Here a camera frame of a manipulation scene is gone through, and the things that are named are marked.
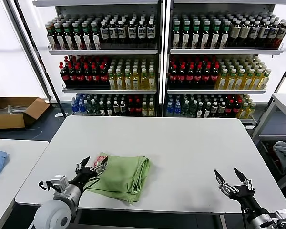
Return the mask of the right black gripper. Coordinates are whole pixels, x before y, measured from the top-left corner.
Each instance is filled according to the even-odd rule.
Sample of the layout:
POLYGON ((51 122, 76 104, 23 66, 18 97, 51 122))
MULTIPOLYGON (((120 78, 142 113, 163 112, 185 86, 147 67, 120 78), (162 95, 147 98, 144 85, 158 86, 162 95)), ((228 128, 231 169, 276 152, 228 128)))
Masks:
POLYGON ((224 194, 231 194, 230 198, 238 201, 248 216, 259 216, 265 214, 265 209, 261 208, 254 198, 255 188, 253 187, 252 180, 248 179, 237 168, 234 168, 234 172, 243 185, 234 187, 229 185, 225 182, 220 173, 216 169, 214 170, 216 181, 219 184, 219 189, 224 194))

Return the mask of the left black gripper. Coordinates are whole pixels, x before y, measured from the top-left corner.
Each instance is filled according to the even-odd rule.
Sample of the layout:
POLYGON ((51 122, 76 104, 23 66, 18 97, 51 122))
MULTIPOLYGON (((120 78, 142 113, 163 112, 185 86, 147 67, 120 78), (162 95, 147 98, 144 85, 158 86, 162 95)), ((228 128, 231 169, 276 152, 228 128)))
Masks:
POLYGON ((92 181, 95 184, 100 179, 97 177, 104 172, 108 163, 107 156, 98 156, 95 160, 93 167, 86 167, 90 157, 83 159, 80 163, 77 163, 75 173, 76 176, 69 181, 69 184, 77 186, 79 189, 84 189, 85 185, 92 181))

